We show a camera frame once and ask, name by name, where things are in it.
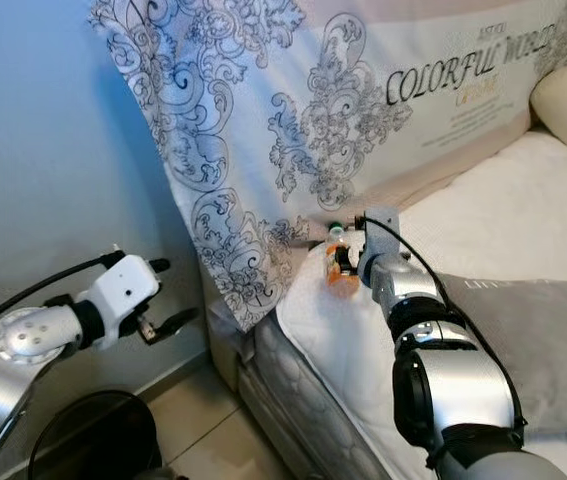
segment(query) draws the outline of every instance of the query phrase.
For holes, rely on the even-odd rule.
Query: tiled floor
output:
[[[150,402],[166,462],[191,480],[291,480],[249,412],[206,365]]]

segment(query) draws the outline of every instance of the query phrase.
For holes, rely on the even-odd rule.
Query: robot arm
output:
[[[443,479],[566,480],[552,463],[522,450],[525,420],[507,372],[436,279],[399,254],[387,231],[398,230],[397,212],[377,208],[366,218],[357,221],[365,229],[357,272],[394,340],[401,435],[427,450],[428,467]]]
[[[153,344],[196,315],[186,310],[155,330],[141,314],[160,288],[155,269],[167,266],[153,268],[141,257],[116,253],[110,268],[75,300],[65,296],[0,318],[0,447],[25,413],[32,385],[55,362],[90,346],[109,348],[137,329]]]

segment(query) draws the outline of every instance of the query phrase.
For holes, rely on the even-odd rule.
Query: bottle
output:
[[[325,285],[335,297],[351,297],[359,289],[359,277],[350,264],[349,245],[341,224],[330,225],[325,243]]]

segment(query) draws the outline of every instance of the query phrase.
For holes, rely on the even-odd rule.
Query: white mattress cover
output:
[[[528,132],[404,212],[401,231],[443,272],[567,280],[567,147]],[[434,478],[423,467],[425,452],[394,426],[393,345],[380,308],[365,288],[349,300],[330,296],[323,258],[322,246],[310,252],[277,306],[283,332],[393,478]],[[567,434],[528,436],[527,448],[567,474]]]

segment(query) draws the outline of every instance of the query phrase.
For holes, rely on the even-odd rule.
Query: cable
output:
[[[17,293],[12,298],[3,302],[0,305],[0,314],[5,312],[8,308],[13,307],[14,305],[19,303],[24,298],[29,297],[33,293],[41,290],[42,288],[47,287],[48,285],[51,285],[54,282],[58,282],[59,280],[65,278],[65,277],[69,277],[70,275],[74,275],[75,273],[78,273],[82,270],[86,270],[90,267],[94,267],[96,265],[103,263],[103,261],[104,261],[103,257],[94,258],[92,260],[88,260],[87,262],[83,262],[83,263],[80,263],[78,265],[75,265],[71,268],[68,268],[67,270],[63,270],[62,272],[54,274],[54,275],[46,278],[45,280],[42,280],[42,281],[32,285],[29,288],[26,288],[22,292]]]
[[[412,255],[414,255],[419,262],[421,262],[421,265],[423,265],[423,268],[425,268],[427,273],[432,277],[432,279],[434,280],[434,283],[436,284],[436,287],[439,289],[439,292],[441,294],[441,297],[443,298],[443,302],[445,303],[445,306],[447,307],[447,309],[450,311],[450,313],[459,315],[465,321],[465,323],[467,323],[470,326],[472,333],[474,334],[474,336],[476,337],[478,342],[481,344],[481,347],[483,347],[483,350],[485,350],[485,352],[492,358],[492,360],[494,360],[494,362],[501,369],[501,372],[503,373],[503,376],[505,377],[505,381],[507,382],[507,384],[510,388],[510,392],[512,393],[512,403],[513,403],[513,406],[514,406],[514,418],[515,418],[515,421],[519,424],[519,425],[517,425],[517,427],[520,428],[520,427],[527,425],[527,421],[523,417],[523,410],[522,410],[522,407],[521,407],[521,401],[519,399],[518,393],[516,392],[516,388],[514,387],[514,382],[512,381],[512,378],[510,378],[510,375],[507,372],[505,365],[503,365],[503,363],[501,363],[501,360],[499,359],[498,355],[492,349],[492,347],[487,342],[487,340],[485,339],[485,337],[483,336],[483,334],[481,333],[479,328],[474,324],[472,319],[463,311],[463,309],[461,309],[461,307],[459,307],[456,303],[454,303],[450,299],[450,296],[448,295],[447,290],[445,288],[445,284],[443,283],[441,278],[437,275],[437,273],[432,269],[432,267],[430,267],[430,265],[419,254],[419,252],[417,252],[416,249],[414,247],[412,247],[412,245],[410,245],[407,242],[407,240],[405,240],[396,230],[394,230],[393,228],[385,225],[383,222],[380,222],[379,220],[376,220],[374,218],[369,218],[369,217],[361,217],[361,218],[366,222],[372,223],[372,224],[376,225],[377,227],[382,228],[387,233],[392,235],[401,244],[403,244],[405,246],[405,248],[407,248],[410,251],[410,253]],[[520,437],[521,437],[521,441],[523,441],[522,432],[520,433]]]

